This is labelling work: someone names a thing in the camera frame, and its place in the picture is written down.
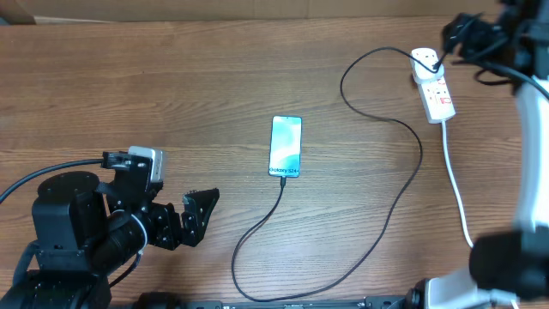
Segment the Samsung Galaxy smartphone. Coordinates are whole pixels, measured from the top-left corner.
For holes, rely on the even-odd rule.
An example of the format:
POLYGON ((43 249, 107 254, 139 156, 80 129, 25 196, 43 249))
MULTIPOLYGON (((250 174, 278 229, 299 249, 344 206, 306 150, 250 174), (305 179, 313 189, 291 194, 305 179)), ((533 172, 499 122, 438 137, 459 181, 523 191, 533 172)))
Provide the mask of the Samsung Galaxy smartphone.
POLYGON ((301 117, 273 116, 271 126, 268 174, 297 178, 301 167, 301 117))

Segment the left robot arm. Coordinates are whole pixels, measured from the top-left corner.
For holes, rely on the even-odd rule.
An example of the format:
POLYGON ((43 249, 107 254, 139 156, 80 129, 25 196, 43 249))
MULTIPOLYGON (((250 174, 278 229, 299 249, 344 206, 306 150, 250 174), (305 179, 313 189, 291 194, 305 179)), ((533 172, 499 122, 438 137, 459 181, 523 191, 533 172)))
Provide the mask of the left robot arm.
POLYGON ((131 172, 116 172, 110 183, 89 172, 42 182, 32 207, 37 239, 21 255, 1 306, 106 308, 109 275, 127 261, 137 265, 147 246, 198 245, 219 190, 183 195, 179 214, 170 203, 154 202, 161 188, 131 172))

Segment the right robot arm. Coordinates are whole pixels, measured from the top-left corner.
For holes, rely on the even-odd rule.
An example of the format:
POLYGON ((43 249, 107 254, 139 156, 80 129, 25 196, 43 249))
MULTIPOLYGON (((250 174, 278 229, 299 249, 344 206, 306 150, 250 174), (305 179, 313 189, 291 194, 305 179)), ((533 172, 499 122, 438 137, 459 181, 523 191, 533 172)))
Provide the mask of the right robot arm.
POLYGON ((404 308, 487 308, 548 296, 548 0, 505 1, 494 21, 460 13, 444 54, 501 76, 522 125, 522 171, 511 230, 479 237, 468 266, 418 282, 404 308))

